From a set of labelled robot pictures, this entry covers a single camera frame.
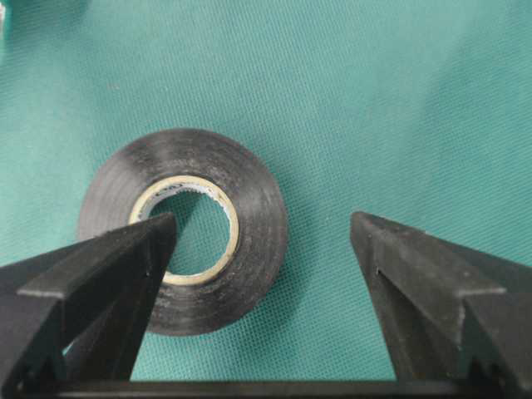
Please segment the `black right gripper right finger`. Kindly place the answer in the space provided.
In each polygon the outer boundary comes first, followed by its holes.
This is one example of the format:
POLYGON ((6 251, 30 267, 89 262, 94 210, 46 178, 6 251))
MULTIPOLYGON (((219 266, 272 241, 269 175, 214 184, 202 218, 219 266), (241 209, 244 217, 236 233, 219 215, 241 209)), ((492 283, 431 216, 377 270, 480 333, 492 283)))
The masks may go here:
POLYGON ((350 240, 397 378, 530 384, 530 267, 364 212, 350 240))

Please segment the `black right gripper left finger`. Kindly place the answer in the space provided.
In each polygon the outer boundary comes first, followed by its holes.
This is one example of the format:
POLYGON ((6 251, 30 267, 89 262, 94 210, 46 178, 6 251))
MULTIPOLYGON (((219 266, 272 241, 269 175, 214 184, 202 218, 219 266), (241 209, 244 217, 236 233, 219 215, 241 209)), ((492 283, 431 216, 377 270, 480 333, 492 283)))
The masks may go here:
POLYGON ((176 234, 167 213, 3 266, 2 392, 129 380, 176 234))

